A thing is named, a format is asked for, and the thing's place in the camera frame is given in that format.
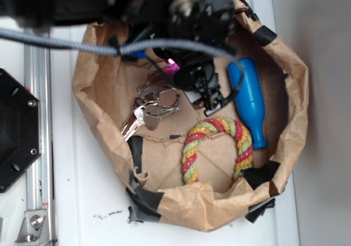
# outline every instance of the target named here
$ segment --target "brown paper bag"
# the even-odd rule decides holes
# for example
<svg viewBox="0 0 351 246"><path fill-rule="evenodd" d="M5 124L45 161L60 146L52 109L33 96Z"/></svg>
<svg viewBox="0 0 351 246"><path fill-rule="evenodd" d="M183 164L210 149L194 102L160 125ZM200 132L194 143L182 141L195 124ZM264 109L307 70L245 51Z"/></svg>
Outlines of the brown paper bag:
<svg viewBox="0 0 351 246"><path fill-rule="evenodd" d="M155 69L146 68L148 62L142 60L131 63L121 57L79 54L73 90L92 132L126 186L132 219L215 230L247 214L249 207L282 193L302 152L307 133L307 67L249 13L244 2L234 1L237 29L228 42L238 49L238 58L255 60L266 107L263 131L268 148L254 151L255 168L245 171L232 187L236 147L225 133L200 145L200 182L183 185L180 160L186 134L205 118L203 110L195 110L183 92L183 110L163 119L156 131L140 128L137 135L142 138L136 137L129 147L120 129L132 111L137 88ZM91 24L83 41L106 44L113 34L123 42L128 28ZM227 60L215 58L225 96L230 92L227 65ZM234 103L216 116L239 119ZM162 141L170 135L181 137Z"/></svg>

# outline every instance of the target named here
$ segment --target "blue bottle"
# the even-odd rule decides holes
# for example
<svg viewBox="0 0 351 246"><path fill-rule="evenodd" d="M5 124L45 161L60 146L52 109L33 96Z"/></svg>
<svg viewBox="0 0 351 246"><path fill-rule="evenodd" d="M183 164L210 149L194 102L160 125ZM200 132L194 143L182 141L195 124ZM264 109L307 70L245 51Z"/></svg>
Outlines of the blue bottle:
<svg viewBox="0 0 351 246"><path fill-rule="evenodd" d="M267 146L262 132L265 107L256 66L252 58L239 59L239 62L246 75L235 98L237 112L251 131L254 149L264 148ZM231 87L235 88L241 77L241 71L235 63L228 65L228 74Z"/></svg>

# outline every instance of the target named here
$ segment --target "multicolored rope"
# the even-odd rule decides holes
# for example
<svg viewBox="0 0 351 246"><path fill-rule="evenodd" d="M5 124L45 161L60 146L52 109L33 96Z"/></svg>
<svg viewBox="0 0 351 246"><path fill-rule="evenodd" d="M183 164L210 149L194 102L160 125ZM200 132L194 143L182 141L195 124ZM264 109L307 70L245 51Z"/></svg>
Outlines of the multicolored rope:
<svg viewBox="0 0 351 246"><path fill-rule="evenodd" d="M184 183L197 182L199 173L196 168L197 151L199 144L210 133L226 132L233 136L236 141L238 158L235 162L233 184L240 178L241 170L253 167L253 147L249 130L237 120L230 118L215 117L206 119L197 124L188 134L183 149L183 174Z"/></svg>

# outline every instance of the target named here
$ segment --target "black plate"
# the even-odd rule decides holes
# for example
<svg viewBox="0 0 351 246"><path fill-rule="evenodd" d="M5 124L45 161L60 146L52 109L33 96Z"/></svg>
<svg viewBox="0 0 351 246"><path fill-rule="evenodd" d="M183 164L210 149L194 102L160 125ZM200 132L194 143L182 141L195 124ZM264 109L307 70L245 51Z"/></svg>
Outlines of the black plate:
<svg viewBox="0 0 351 246"><path fill-rule="evenodd" d="M0 193L39 157L39 101L0 69Z"/></svg>

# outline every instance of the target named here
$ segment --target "brown paper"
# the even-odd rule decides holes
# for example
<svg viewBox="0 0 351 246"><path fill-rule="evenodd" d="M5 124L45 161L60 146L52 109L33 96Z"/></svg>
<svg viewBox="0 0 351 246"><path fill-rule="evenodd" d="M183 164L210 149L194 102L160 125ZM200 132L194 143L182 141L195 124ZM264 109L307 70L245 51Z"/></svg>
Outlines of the brown paper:
<svg viewBox="0 0 351 246"><path fill-rule="evenodd" d="M235 0L242 11L243 4ZM161 221L202 231L211 231L232 222L271 195L280 194L286 185L305 144L307 133L308 70L293 50L279 37L260 47L251 34L261 26L244 12L236 15L238 28L228 42L238 49L238 58L252 57L265 101L263 131L268 148L254 151L254 166L269 159L281 165L271 182L253 190L244 178L231 186L237 150L235 141L226 133L204 140L199 146L198 171L200 182L183 186L182 149L186 134L204 120L203 109L195 110L180 91L182 112L162 119L159 128L146 127L137 135L144 137L142 170L137 177L140 186L163 192L157 212ZM128 36L126 26L91 24L84 36L85 43L106 44L113 34L120 41ZM228 61L215 58L216 72L222 93L230 93ZM121 57L102 57L81 52L73 78L73 90L92 132L115 172L129 186L129 173L134 172L132 154L120 134L123 123L132 111L137 88L146 83L155 71L148 62L130 63ZM239 119L234 103L215 116ZM170 135L181 137L164 142Z"/></svg>

